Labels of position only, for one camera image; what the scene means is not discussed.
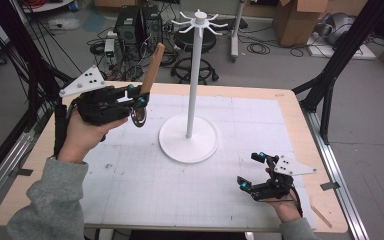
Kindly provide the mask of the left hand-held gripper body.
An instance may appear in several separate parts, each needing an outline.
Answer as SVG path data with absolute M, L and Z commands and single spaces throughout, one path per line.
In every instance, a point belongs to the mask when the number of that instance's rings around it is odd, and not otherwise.
M 120 102 L 130 98 L 130 87 L 109 86 L 100 70 L 92 65 L 76 79 L 67 83 L 60 91 L 60 97 L 78 95 L 73 100 L 82 119 L 93 125 L 104 125 L 126 118 L 132 111 L 132 102 Z

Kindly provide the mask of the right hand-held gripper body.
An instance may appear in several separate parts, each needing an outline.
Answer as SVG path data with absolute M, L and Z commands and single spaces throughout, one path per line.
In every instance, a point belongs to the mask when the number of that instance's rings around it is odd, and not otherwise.
M 269 168 L 269 179 L 262 184 L 252 185 L 250 195 L 255 201 L 268 198 L 280 199 L 289 194 L 294 187 L 294 176 L 314 174 L 316 169 L 296 160 L 288 160 L 277 155 Z

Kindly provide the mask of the person's right hand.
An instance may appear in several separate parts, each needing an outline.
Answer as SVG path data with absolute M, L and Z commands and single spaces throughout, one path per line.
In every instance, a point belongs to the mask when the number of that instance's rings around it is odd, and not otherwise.
M 295 202 L 291 197 L 285 196 L 282 199 L 271 198 L 266 200 L 272 206 L 282 223 L 294 221 L 301 218 Z

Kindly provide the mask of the person's left hand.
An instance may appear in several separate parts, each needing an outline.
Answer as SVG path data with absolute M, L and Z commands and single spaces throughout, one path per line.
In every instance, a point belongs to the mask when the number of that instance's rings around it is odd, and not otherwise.
M 125 124 L 127 121 L 127 118 L 122 118 L 104 125 L 95 126 L 84 122 L 80 113 L 74 109 L 68 123 L 66 139 L 56 158 L 62 162 L 81 164 L 87 153 L 110 130 Z

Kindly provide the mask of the small white power box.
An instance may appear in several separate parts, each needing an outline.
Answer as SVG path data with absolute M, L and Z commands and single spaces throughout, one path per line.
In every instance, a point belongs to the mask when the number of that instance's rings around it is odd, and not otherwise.
M 115 40 L 114 39 L 106 39 L 104 53 L 107 57 L 115 56 Z

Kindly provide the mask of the white hook stand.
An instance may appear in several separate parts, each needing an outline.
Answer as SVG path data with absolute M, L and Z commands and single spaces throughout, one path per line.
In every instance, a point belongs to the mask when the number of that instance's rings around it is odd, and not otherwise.
M 180 33 L 194 31 L 188 112 L 174 116 L 162 125 L 159 144 L 171 159 L 180 163 L 195 164 L 210 158 L 219 146 L 216 126 L 211 121 L 195 115 L 204 31 L 209 30 L 217 35 L 217 32 L 211 29 L 217 14 L 208 17 L 205 12 L 197 9 L 192 17 L 183 12 L 180 15 L 185 21 L 175 24 L 188 26 L 186 30 L 180 30 Z

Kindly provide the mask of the black computer tower green labels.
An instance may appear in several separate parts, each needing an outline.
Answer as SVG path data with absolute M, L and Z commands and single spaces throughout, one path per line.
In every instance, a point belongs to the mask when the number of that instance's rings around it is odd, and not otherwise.
M 120 8 L 117 21 L 114 26 L 114 32 L 118 39 L 126 45 L 134 45 L 138 41 L 139 15 L 138 6 L 124 5 Z

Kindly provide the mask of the white grid mat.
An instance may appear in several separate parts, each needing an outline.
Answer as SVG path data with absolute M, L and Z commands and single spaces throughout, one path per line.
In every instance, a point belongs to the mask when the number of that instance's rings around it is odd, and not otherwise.
M 163 124 L 187 110 L 183 95 L 155 94 L 142 128 L 126 123 L 110 131 L 86 157 L 81 205 L 88 226 L 274 231 L 273 208 L 239 188 L 237 177 L 267 180 L 252 153 L 294 158 L 276 100 L 200 96 L 196 113 L 211 121 L 219 146 L 208 159 L 181 163 L 167 156 L 158 135 Z

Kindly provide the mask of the black round stool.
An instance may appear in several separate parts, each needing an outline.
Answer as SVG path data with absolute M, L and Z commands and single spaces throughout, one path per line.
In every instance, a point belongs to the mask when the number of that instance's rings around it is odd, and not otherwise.
M 191 79 L 194 31 L 191 30 L 187 33 L 181 33 L 178 31 L 174 34 L 173 40 L 177 47 L 184 52 L 189 53 L 190 56 L 178 60 L 171 68 L 170 75 L 177 77 L 180 83 L 189 82 Z M 202 53 L 209 52 L 215 45 L 215 35 L 209 30 L 205 30 L 203 34 Z M 219 75 L 208 61 L 201 59 L 198 82 L 206 85 L 208 78 L 212 81 L 217 81 L 219 79 Z

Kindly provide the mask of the round white table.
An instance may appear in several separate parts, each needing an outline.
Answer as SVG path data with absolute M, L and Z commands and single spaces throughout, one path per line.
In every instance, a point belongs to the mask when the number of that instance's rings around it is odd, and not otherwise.
M 27 12 L 44 12 L 68 6 L 74 0 L 21 0 L 22 9 Z

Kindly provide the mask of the white metal floor stand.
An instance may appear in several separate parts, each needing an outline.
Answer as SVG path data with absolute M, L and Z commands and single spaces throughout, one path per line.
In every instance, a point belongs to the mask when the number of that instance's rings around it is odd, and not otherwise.
M 239 0 L 237 13 L 235 15 L 234 28 L 231 32 L 231 60 L 233 63 L 236 62 L 239 56 L 238 32 L 240 28 L 240 21 L 241 21 L 244 5 L 245 5 L 245 0 Z

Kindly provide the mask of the white flat board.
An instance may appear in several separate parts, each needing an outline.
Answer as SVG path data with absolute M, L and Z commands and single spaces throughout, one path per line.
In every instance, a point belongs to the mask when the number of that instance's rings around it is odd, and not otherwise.
M 312 57 L 331 58 L 336 53 L 350 54 L 350 49 L 340 50 L 334 49 L 324 38 L 319 37 L 317 34 L 312 34 L 306 43 L 309 55 Z M 365 45 L 362 44 L 356 48 L 355 53 L 352 55 L 354 60 L 375 60 L 374 53 Z

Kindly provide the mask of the grey rounded device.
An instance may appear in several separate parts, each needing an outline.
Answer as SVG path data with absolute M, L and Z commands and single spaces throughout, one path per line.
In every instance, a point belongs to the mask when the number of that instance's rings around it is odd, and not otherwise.
M 327 13 L 316 24 L 315 31 L 332 46 L 339 44 L 350 30 L 355 18 L 345 13 Z

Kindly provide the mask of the aluminium rail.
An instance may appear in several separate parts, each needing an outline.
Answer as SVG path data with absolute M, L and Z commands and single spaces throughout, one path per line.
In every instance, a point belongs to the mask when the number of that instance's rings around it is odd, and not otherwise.
M 348 231 L 352 234 L 354 240 L 370 240 L 333 149 L 329 144 L 324 142 L 322 135 L 319 133 L 321 123 L 317 114 L 303 111 L 303 115 L 312 133 L 319 155 L 321 156 L 329 178 L 329 183 L 332 185 L 331 189 L 336 195 L 343 216 L 347 222 Z
M 31 125 L 23 116 L 0 146 L 0 190 L 19 164 L 33 149 L 38 135 L 46 126 L 47 118 L 39 117 Z

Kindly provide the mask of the black metal frame strut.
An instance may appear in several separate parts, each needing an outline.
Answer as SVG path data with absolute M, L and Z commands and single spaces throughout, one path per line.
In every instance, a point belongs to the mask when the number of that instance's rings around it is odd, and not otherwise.
M 319 103 L 323 102 L 319 134 L 326 145 L 329 145 L 328 131 L 336 80 L 382 18 L 384 0 L 368 0 L 323 70 L 312 80 L 292 89 L 295 94 L 308 90 L 306 97 L 299 102 L 307 112 L 315 113 Z
M 28 110 L 23 116 L 25 128 L 30 130 L 38 122 L 38 110 L 45 102 L 61 102 L 59 91 L 64 83 L 74 78 L 48 63 L 28 33 L 18 11 L 10 0 L 0 0 L 0 27 L 23 60 L 14 61 L 11 50 L 0 38 L 0 46 L 10 58 L 18 76 L 28 84 Z

